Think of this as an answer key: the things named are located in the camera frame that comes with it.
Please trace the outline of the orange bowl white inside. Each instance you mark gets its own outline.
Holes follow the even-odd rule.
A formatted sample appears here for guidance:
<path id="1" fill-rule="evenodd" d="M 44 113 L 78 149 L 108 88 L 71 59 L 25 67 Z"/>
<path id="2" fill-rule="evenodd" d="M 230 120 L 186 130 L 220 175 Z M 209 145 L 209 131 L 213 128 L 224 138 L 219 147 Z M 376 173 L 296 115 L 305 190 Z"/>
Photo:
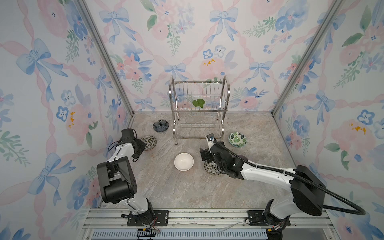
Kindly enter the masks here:
<path id="1" fill-rule="evenodd" d="M 194 158 L 188 153 L 180 153 L 174 159 L 174 166 L 177 170 L 185 172 L 194 165 Z"/>

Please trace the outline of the steel wire dish rack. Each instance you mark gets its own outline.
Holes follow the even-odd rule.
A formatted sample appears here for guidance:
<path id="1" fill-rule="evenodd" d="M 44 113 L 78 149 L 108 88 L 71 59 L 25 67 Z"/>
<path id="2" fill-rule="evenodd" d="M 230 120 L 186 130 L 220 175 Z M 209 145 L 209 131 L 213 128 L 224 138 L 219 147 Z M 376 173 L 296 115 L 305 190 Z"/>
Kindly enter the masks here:
<path id="1" fill-rule="evenodd" d="M 169 81 L 172 112 L 172 132 L 175 144 L 179 140 L 204 139 L 208 134 L 224 136 L 224 122 L 230 102 L 231 86 L 226 77 L 205 81 Z M 203 108 L 193 106 L 193 100 L 204 99 Z"/>

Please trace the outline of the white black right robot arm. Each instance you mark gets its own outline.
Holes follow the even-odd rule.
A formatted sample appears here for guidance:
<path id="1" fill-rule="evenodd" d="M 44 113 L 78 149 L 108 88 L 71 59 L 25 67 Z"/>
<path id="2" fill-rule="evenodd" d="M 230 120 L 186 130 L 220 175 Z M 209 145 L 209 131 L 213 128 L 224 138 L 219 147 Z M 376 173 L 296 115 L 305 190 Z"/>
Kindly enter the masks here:
<path id="1" fill-rule="evenodd" d="M 202 161 L 213 163 L 220 174 L 233 179 L 257 181 L 288 191 L 278 200 L 271 199 L 262 211 L 249 211 L 245 223 L 269 226 L 272 232 L 282 231 L 291 215 L 305 213 L 319 217 L 323 213 L 325 193 L 311 184 L 323 183 L 306 167 L 279 169 L 260 165 L 247 157 L 236 155 L 223 142 L 210 141 L 207 149 L 199 149 Z"/>

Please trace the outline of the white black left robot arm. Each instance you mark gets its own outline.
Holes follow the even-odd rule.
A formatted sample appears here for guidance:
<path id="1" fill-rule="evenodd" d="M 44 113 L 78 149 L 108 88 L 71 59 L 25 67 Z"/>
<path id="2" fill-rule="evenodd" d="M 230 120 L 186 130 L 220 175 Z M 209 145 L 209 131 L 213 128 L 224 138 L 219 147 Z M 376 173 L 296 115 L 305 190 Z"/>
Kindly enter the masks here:
<path id="1" fill-rule="evenodd" d="M 97 165 L 97 175 L 103 202 L 126 202 L 130 211 L 126 218 L 136 224 L 152 226 L 155 212 L 147 198 L 137 195 L 138 186 L 131 166 L 131 162 L 139 159 L 145 147 L 146 144 L 138 138 L 134 129 L 122 130 L 115 152 L 106 162 Z"/>

